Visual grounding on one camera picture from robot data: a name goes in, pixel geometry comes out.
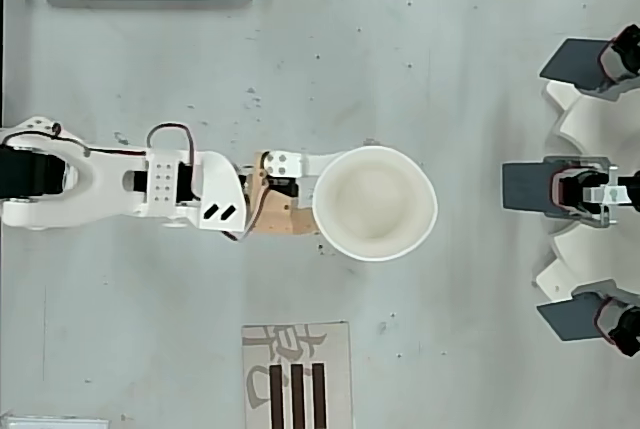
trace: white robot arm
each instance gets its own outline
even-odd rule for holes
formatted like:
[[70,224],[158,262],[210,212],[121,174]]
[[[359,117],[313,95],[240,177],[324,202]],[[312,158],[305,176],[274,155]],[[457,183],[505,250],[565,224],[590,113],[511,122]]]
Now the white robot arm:
[[[185,130],[189,150],[152,148],[163,128]],[[296,179],[317,176],[341,153],[260,153],[243,174],[220,153],[196,151],[188,128],[154,128],[149,147],[89,147],[45,117],[0,132],[2,221],[9,226],[70,227],[109,216],[154,217],[169,226],[190,222],[232,239],[249,231],[317,231],[311,209],[297,205]]]

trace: black slot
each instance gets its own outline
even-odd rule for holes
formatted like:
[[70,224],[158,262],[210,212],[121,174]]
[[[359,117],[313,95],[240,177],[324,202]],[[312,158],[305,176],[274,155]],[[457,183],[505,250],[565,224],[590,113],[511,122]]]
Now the black slot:
[[213,205],[213,206],[211,206],[209,209],[207,209],[207,212],[205,212],[205,213],[204,213],[204,218],[205,218],[205,220],[207,220],[207,221],[208,221],[209,219],[211,219],[211,217],[212,217],[216,212],[218,212],[218,209],[220,209],[220,208],[218,207],[218,205],[217,205],[217,204],[214,204],[214,205]]
[[236,212],[236,206],[231,205],[227,207],[227,210],[222,213],[222,215],[220,216],[220,219],[223,221],[226,221],[233,215],[234,212]]
[[324,364],[311,366],[313,376],[313,427],[327,429],[327,393],[325,387]]
[[284,429],[282,366],[269,366],[269,397],[271,400],[271,427],[272,429]]
[[302,364],[291,365],[291,406],[293,409],[293,429],[305,429]]

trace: white plastic part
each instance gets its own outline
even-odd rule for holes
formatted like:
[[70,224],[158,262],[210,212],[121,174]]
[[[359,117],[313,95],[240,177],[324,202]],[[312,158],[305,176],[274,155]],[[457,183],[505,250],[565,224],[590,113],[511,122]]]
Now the white plastic part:
[[548,82],[545,92],[563,111],[568,111],[582,97],[573,84],[560,81]]
[[361,261],[388,261],[418,247],[438,215],[433,185],[404,154],[365,146],[335,158],[313,195],[318,228],[339,251]]
[[243,232],[247,204],[233,164],[217,152],[203,152],[197,162],[202,170],[202,200],[192,222],[200,229]]
[[[36,125],[32,121],[40,121],[39,127],[29,127]],[[51,125],[52,122],[46,118],[32,118],[26,121],[26,126],[23,123],[18,130],[3,132],[2,136],[21,132],[25,127],[47,132],[45,128]],[[67,131],[62,131],[60,137],[79,141]],[[57,196],[42,196],[37,202],[5,201],[2,222],[8,226],[77,226],[117,214],[133,215],[144,201],[144,194],[127,191],[123,183],[125,174],[146,169],[144,157],[100,152],[92,152],[90,157],[86,157],[85,150],[77,144],[31,134],[13,137],[7,144],[57,156],[75,168],[77,179],[71,189]]]
[[147,156],[147,202],[145,214],[170,217],[175,212],[179,160],[175,153],[153,151]]
[[[550,83],[547,92],[566,111],[556,126],[558,135],[585,156],[608,157],[621,175],[640,169],[640,91],[622,94],[616,102],[558,84]],[[640,294],[640,215],[628,207],[620,208],[616,218],[617,224],[607,229],[572,224],[551,236],[558,259],[537,278],[551,300],[567,299],[580,286],[608,280],[622,291]]]
[[326,155],[297,152],[270,151],[264,161],[264,169],[273,177],[318,177],[331,162],[344,152]]

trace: black stripe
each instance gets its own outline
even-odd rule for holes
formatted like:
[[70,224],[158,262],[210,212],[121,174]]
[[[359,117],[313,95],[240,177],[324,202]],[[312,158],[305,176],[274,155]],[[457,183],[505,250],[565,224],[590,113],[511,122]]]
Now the black stripe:
[[314,429],[327,429],[324,364],[313,364],[311,368],[313,375],[313,427]]
[[272,429],[284,429],[282,366],[269,366],[269,392],[271,397],[271,427]]
[[293,429],[305,429],[302,364],[291,365],[291,402],[293,406]]

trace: red wire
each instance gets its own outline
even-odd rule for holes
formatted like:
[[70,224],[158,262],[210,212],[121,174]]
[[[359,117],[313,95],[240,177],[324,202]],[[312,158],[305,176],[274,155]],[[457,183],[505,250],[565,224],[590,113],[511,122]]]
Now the red wire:
[[598,307],[598,310],[596,311],[596,313],[593,316],[593,325],[595,326],[596,331],[598,331],[598,333],[602,336],[602,338],[605,341],[607,341],[612,346],[615,346],[615,343],[611,340],[611,338],[607,334],[604,333],[604,331],[602,330],[602,328],[598,324],[598,319],[600,319],[600,316],[602,315],[602,311],[604,310],[605,307],[607,307],[609,305],[609,303],[612,300],[613,300],[613,298],[607,297],[604,301],[602,301],[602,304],[600,304],[600,307]]

